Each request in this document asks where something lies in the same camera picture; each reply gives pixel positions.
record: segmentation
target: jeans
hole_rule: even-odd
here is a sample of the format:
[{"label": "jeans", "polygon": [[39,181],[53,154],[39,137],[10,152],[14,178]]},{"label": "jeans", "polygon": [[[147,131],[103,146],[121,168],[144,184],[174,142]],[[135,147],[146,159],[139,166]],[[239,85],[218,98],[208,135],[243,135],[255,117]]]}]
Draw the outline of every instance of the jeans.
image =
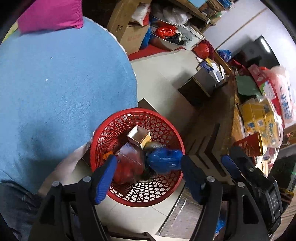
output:
[{"label": "jeans", "polygon": [[0,212],[19,241],[27,241],[42,198],[13,181],[0,182]]}]

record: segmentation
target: white tile floor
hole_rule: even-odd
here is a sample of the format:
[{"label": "white tile floor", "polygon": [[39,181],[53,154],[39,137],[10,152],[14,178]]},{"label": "white tile floor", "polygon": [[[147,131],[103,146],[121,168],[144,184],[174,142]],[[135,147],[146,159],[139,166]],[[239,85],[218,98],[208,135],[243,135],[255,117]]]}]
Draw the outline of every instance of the white tile floor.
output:
[{"label": "white tile floor", "polygon": [[[179,132],[184,130],[195,110],[177,89],[196,73],[196,66],[195,55],[186,50],[132,62],[137,76],[138,100],[145,98]],[[75,183],[90,174],[91,169],[83,161],[79,161],[67,184]],[[101,222],[116,232],[149,232],[157,241],[181,241],[182,239],[158,237],[155,234],[183,186],[184,182],[170,197],[151,207],[128,207],[107,196],[96,210]]]}]

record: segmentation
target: blue plastic bag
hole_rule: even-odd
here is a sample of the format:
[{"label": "blue plastic bag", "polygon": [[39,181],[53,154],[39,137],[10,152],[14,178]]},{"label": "blue plastic bag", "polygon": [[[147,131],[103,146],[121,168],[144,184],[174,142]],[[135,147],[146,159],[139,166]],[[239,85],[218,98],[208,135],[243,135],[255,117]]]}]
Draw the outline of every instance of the blue plastic bag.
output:
[{"label": "blue plastic bag", "polygon": [[217,222],[215,234],[217,234],[221,230],[221,228],[223,228],[225,226],[225,223],[226,223],[226,221],[225,221],[224,215],[220,214],[218,222]]},{"label": "blue plastic bag", "polygon": [[230,2],[229,0],[218,0],[225,9],[228,9],[231,5],[232,2]]},{"label": "blue plastic bag", "polygon": [[231,60],[231,52],[229,50],[221,49],[217,52],[225,62]]},{"label": "blue plastic bag", "polygon": [[150,40],[150,36],[151,36],[151,27],[149,26],[147,33],[145,34],[145,37],[142,41],[141,47],[140,49],[145,49],[148,47],[148,43]]},{"label": "blue plastic bag", "polygon": [[147,162],[157,173],[166,174],[181,169],[182,156],[183,153],[180,150],[160,148],[148,155]]}]

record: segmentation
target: metal basin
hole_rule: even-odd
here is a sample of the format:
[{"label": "metal basin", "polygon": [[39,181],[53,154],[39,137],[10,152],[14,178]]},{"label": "metal basin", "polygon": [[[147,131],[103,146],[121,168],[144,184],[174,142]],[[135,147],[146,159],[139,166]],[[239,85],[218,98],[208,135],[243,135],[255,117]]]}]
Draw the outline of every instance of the metal basin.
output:
[{"label": "metal basin", "polygon": [[160,18],[157,18],[157,17],[153,17],[151,16],[150,17],[150,22],[151,22],[151,26],[154,26],[154,27],[163,27],[163,26],[167,26],[167,25],[172,25],[172,26],[177,26],[175,24],[172,24],[172,23],[168,23]]},{"label": "metal basin", "polygon": [[171,43],[169,41],[166,41],[165,39],[162,39],[162,38],[156,36],[154,33],[151,33],[149,43],[152,44],[153,46],[163,49],[163,50],[175,50],[179,47],[184,47],[186,45],[185,41],[182,45],[174,44],[174,43]]}]

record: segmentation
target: basket mesh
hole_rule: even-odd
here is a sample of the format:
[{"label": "basket mesh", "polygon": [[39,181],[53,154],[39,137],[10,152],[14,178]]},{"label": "basket mesh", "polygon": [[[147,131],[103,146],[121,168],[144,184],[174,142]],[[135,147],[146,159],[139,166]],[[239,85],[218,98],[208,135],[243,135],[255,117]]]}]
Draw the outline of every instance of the basket mesh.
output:
[{"label": "basket mesh", "polygon": [[[91,161],[92,168],[93,165],[95,168],[103,165],[102,157],[105,153],[108,151],[115,153],[127,143],[126,135],[135,125],[149,130],[152,141],[165,144],[169,149],[181,149],[181,140],[172,130],[170,123],[145,111],[132,112],[130,110],[129,114],[121,115],[107,123],[101,131],[96,144],[95,160]],[[113,199],[116,196],[115,199],[125,205],[146,207],[150,206],[149,202],[153,200],[153,204],[156,204],[158,203],[156,199],[162,201],[167,198],[173,192],[180,177],[181,171],[174,171],[167,175],[156,175],[150,182],[127,185],[117,185],[112,182],[108,195]]]}]

